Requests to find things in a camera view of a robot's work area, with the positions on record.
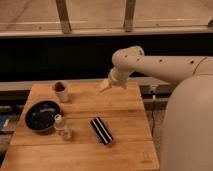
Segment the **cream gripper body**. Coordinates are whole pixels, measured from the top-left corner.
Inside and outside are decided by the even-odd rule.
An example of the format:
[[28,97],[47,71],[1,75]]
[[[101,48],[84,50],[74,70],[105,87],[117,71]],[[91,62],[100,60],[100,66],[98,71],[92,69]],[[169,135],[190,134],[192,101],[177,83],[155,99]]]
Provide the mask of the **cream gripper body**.
[[126,82],[128,79],[128,73],[120,71],[116,68],[112,68],[108,74],[108,77],[100,83],[100,92],[104,92],[114,86],[126,88]]

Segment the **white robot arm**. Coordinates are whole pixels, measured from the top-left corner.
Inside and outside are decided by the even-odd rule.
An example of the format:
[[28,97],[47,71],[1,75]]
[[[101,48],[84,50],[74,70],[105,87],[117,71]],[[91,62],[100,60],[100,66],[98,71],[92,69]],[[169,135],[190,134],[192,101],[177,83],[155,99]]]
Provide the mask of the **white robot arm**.
[[100,90],[125,88],[133,73],[170,88],[162,124],[160,171],[213,171],[213,56],[147,56],[140,46],[115,51]]

